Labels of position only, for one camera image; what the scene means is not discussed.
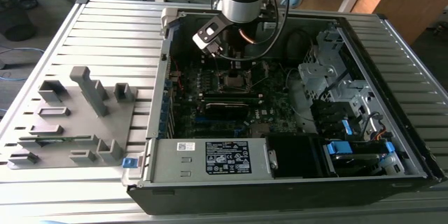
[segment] blue tab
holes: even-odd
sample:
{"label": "blue tab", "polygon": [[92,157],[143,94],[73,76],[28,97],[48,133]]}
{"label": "blue tab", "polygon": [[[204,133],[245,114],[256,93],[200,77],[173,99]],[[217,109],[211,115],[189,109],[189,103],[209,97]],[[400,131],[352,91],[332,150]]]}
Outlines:
{"label": "blue tab", "polygon": [[348,141],[333,141],[327,144],[329,154],[352,154],[352,147]]}
{"label": "blue tab", "polygon": [[392,142],[385,142],[385,147],[387,147],[387,150],[391,152],[395,152],[395,147],[393,147],[393,143]]}
{"label": "blue tab", "polygon": [[343,124],[344,124],[344,127],[345,127],[347,134],[352,135],[353,132],[352,132],[352,128],[349,127],[348,120],[343,120]]}
{"label": "blue tab", "polygon": [[123,168],[139,168],[139,159],[125,157],[121,163]]}

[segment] green circuit board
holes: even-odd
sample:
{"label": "green circuit board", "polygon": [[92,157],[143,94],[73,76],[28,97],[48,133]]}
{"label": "green circuit board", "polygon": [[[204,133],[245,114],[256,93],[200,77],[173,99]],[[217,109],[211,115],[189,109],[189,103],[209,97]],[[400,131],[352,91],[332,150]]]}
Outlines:
{"label": "green circuit board", "polygon": [[[259,62],[241,72],[239,79],[225,79],[227,71],[217,67],[201,68],[193,63],[184,67],[181,74],[176,69],[172,71],[177,84],[173,102],[176,138],[253,138],[269,132],[301,131],[285,89],[287,71],[277,63]],[[223,100],[248,104],[241,118],[207,117],[207,104],[220,104]]]}

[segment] motherboard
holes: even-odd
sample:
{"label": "motherboard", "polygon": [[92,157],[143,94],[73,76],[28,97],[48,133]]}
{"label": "motherboard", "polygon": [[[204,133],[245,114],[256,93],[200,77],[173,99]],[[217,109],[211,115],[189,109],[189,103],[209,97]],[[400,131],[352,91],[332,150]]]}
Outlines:
{"label": "motherboard", "polygon": [[237,63],[172,58],[175,138],[259,138],[301,132],[289,104],[288,68],[273,60]]}

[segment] metal slatted surface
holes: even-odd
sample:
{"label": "metal slatted surface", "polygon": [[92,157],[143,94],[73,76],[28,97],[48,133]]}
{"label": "metal slatted surface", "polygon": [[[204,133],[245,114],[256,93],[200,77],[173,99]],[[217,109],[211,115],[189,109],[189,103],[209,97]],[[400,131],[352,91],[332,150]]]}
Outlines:
{"label": "metal slatted surface", "polygon": [[[149,117],[153,77],[161,37],[160,15],[169,3],[91,0],[77,4],[59,31],[47,53],[9,108],[3,126],[27,125],[39,104],[35,92],[44,79],[69,83],[72,66],[87,65],[95,79],[107,86],[117,81],[139,87],[137,103],[129,129],[128,153],[143,151]],[[183,8],[208,8],[184,5]],[[313,15],[343,16],[351,22],[373,61],[380,65],[401,106],[427,140],[443,168],[448,169],[448,108],[429,78],[420,71],[412,55],[403,50],[379,18],[373,15],[311,12]],[[3,147],[0,162],[17,149],[12,139],[23,131],[0,130]],[[120,167],[9,170],[0,165],[0,215],[29,216],[33,220],[67,223],[92,222],[219,222],[237,220],[296,219],[316,217],[379,215],[445,209],[447,185],[396,195],[364,207],[308,209],[288,212],[245,212],[213,216],[148,216],[125,193]]]}
{"label": "metal slatted surface", "polygon": [[[352,21],[349,16],[347,19],[355,30],[363,29],[359,35],[363,45],[371,54],[411,123],[420,137],[425,140],[441,169],[447,172],[448,106],[445,90],[435,85],[431,76],[427,75],[425,67],[400,37],[392,36],[393,31],[388,22],[379,20],[375,16],[365,20],[365,23],[380,25],[388,33],[388,36],[380,38],[379,26],[360,23],[359,20]],[[445,187],[445,184],[436,186],[436,188],[443,187]],[[441,197],[448,198],[448,193],[443,194]]]}

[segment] power supply label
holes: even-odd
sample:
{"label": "power supply label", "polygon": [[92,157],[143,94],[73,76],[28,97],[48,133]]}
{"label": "power supply label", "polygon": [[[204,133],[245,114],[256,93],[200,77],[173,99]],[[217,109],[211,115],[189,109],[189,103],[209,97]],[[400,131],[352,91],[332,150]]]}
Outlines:
{"label": "power supply label", "polygon": [[248,142],[205,142],[207,173],[252,173]]}

